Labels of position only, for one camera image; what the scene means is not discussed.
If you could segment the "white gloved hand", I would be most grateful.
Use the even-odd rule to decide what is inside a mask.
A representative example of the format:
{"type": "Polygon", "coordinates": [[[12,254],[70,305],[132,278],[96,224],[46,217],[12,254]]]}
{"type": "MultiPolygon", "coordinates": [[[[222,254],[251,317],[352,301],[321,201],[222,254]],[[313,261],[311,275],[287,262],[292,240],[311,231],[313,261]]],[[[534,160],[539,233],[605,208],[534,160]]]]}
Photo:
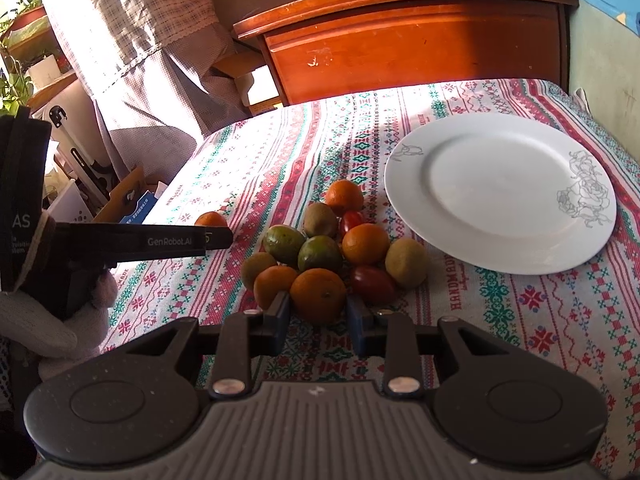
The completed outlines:
{"type": "Polygon", "coordinates": [[[1,336],[38,356],[42,380],[100,354],[117,297],[111,263],[84,269],[54,258],[55,228],[43,212],[1,254],[1,336]]]}

